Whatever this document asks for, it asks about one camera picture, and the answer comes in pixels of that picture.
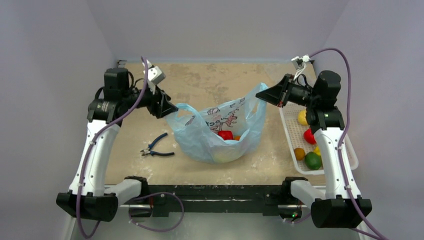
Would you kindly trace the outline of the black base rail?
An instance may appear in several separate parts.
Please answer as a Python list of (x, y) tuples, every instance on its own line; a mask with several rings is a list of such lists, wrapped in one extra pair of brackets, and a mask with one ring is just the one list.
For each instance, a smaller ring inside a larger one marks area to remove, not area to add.
[(168, 217), (170, 213), (237, 213), (279, 216), (297, 221), (307, 207), (281, 185), (150, 185), (147, 199), (126, 202), (135, 217)]

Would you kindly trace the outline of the white plastic basket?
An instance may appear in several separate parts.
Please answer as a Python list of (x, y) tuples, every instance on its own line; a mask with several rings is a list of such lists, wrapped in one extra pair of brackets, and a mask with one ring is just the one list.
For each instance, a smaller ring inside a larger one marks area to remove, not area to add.
[(284, 107), (279, 109), (282, 124), (284, 127), (287, 143), (291, 148), (290, 154), (296, 170), (303, 175), (323, 175), (324, 169), (321, 167), (317, 170), (311, 170), (307, 167), (303, 160), (296, 159), (294, 149), (302, 148), (306, 153), (312, 152), (316, 146), (308, 143), (304, 139), (304, 132), (308, 129), (298, 122), (298, 114), (300, 111), (305, 110), (304, 106), (295, 103), (287, 103)]

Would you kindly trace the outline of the red fake pepper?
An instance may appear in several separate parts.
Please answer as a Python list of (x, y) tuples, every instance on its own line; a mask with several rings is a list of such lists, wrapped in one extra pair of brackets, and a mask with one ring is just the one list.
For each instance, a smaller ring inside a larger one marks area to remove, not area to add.
[(317, 144), (315, 137), (314, 137), (314, 134), (312, 133), (312, 130), (310, 128), (308, 128), (303, 133), (303, 139), (310, 145), (316, 145)]
[(217, 133), (223, 140), (234, 140), (234, 135), (230, 130), (221, 130)]

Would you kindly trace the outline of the yellow fake pear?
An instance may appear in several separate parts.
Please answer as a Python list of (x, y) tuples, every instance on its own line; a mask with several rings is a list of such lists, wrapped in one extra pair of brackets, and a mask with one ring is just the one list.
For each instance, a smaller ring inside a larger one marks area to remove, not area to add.
[(297, 115), (297, 121), (301, 126), (309, 126), (307, 122), (306, 114), (307, 114), (307, 111), (303, 109)]

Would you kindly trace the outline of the light blue printed plastic bag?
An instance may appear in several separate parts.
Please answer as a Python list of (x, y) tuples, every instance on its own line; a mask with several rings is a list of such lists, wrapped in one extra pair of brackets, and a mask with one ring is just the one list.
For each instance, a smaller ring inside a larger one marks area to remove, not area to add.
[(244, 97), (203, 110), (178, 103), (178, 110), (186, 114), (171, 113), (165, 120), (188, 157), (209, 164), (229, 163), (259, 146), (267, 104), (256, 94), (266, 89), (265, 83), (259, 83)]

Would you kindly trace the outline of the small yellow fake fruit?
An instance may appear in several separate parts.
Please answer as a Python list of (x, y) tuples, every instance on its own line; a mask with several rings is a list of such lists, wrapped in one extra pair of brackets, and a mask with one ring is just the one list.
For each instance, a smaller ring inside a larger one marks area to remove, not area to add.
[(313, 152), (315, 154), (317, 154), (318, 156), (321, 156), (321, 151), (320, 151), (320, 148), (318, 146), (315, 147), (315, 149), (313, 150)]

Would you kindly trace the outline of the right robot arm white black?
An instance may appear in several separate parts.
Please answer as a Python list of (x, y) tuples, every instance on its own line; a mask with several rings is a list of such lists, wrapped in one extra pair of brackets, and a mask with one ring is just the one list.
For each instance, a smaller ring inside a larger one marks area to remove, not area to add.
[(336, 107), (341, 77), (322, 71), (313, 86), (296, 84), (286, 74), (276, 85), (255, 96), (283, 108), (288, 102), (306, 108), (306, 120), (320, 149), (326, 181), (325, 192), (316, 189), (304, 177), (286, 177), (280, 196), (288, 204), (300, 200), (310, 209), (317, 228), (356, 228), (372, 210), (370, 199), (362, 197), (351, 170), (346, 150), (348, 129)]

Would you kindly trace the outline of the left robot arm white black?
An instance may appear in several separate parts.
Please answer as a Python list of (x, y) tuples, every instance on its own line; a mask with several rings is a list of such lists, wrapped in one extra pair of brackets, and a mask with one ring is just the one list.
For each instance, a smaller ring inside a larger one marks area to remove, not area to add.
[(138, 205), (149, 199), (147, 179), (127, 176), (107, 190), (105, 177), (116, 136), (127, 111), (146, 108), (156, 118), (163, 118), (178, 109), (157, 85), (165, 79), (158, 66), (151, 66), (146, 89), (135, 86), (134, 77), (126, 68), (109, 68), (104, 85), (98, 89), (88, 106), (87, 135), (77, 173), (67, 192), (60, 192), (56, 204), (70, 216), (85, 220), (110, 222), (120, 205), (129, 200)]

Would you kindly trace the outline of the small orange fake fruit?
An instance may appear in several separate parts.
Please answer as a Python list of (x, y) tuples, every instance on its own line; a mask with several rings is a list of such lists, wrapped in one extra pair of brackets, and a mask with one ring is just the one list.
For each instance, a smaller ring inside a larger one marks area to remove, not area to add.
[(294, 152), (295, 159), (297, 161), (303, 161), (304, 160), (304, 158), (306, 156), (306, 152), (303, 148), (300, 148), (300, 147), (295, 148), (293, 150), (293, 152)]

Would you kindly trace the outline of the green fake fruit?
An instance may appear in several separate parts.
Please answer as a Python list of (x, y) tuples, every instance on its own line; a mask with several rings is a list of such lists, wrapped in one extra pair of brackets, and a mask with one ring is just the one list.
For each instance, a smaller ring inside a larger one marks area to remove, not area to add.
[(309, 170), (319, 170), (322, 166), (322, 158), (315, 152), (308, 152), (304, 157), (304, 163)]

